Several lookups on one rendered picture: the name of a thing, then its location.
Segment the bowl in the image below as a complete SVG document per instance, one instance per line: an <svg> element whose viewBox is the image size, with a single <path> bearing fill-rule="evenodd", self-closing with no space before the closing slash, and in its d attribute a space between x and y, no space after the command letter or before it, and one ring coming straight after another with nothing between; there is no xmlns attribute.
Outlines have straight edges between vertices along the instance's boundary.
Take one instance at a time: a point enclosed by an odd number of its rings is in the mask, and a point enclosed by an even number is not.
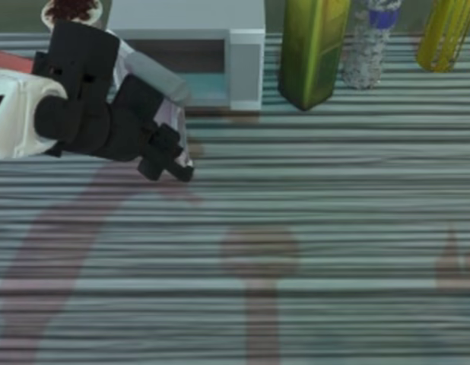
<svg viewBox="0 0 470 365"><path fill-rule="evenodd" d="M72 21L77 22L77 23L82 23L85 25L90 25L94 26L101 18L103 15L103 5L100 0L94 0L95 4L97 5L97 8L92 8L88 12L90 15L90 19L87 21L82 21L79 18L73 19ZM54 28L54 23L52 22L52 17L49 15L46 15L47 11L53 6L54 0L50 0L43 8L41 11L40 18L43 21L44 25L48 27L49 30L52 31Z"/></svg>

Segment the table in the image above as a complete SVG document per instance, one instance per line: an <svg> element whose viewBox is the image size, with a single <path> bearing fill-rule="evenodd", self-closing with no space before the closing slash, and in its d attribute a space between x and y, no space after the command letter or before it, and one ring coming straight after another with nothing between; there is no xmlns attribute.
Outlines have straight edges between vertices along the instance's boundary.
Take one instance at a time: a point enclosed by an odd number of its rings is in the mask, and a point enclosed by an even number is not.
<svg viewBox="0 0 470 365"><path fill-rule="evenodd" d="M222 40L222 72L183 73L192 106L260 110L264 0L113 0L107 28L124 40Z"/></svg>
<svg viewBox="0 0 470 365"><path fill-rule="evenodd" d="M270 283L236 276L226 248L269 237L297 264L277 283L280 364L470 365L470 288L444 295L470 281L443 280L457 249L470 268L470 39L432 75L395 36L377 89L338 80L308 113L277 93L280 42L261 113L190 116L188 186L86 157L0 163L0 329L26 335L2 358L250 363L246 289ZM46 44L0 36L21 56Z"/></svg>

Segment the yellow container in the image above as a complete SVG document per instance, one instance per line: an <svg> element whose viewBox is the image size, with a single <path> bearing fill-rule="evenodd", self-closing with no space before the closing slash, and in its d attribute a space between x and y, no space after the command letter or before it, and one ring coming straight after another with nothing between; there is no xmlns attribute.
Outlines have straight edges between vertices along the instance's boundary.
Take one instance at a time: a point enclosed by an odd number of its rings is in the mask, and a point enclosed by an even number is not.
<svg viewBox="0 0 470 365"><path fill-rule="evenodd" d="M416 60L428 71L453 69L470 29L470 0L434 0Z"/></svg>
<svg viewBox="0 0 470 365"><path fill-rule="evenodd" d="M301 110L333 94L350 4L286 0L279 92Z"/></svg>

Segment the striped table surface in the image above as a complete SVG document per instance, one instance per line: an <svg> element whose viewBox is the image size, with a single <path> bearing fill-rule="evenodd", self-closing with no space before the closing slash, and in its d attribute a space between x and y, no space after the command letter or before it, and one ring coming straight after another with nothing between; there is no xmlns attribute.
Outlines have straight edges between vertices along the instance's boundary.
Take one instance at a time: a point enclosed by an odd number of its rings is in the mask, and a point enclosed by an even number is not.
<svg viewBox="0 0 470 365"><path fill-rule="evenodd" d="M190 116L187 186L0 162L0 363L470 364L470 39L435 75L394 36L378 88L307 113L280 42L260 114Z"/></svg>

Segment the purple bottle label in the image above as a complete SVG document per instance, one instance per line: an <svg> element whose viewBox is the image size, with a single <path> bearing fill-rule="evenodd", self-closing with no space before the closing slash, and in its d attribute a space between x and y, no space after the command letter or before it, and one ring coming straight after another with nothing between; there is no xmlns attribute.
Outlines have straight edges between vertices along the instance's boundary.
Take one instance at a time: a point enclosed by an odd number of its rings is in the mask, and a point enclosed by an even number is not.
<svg viewBox="0 0 470 365"><path fill-rule="evenodd" d="M397 23L399 10L376 11L369 10L370 26L379 30L390 29Z"/></svg>

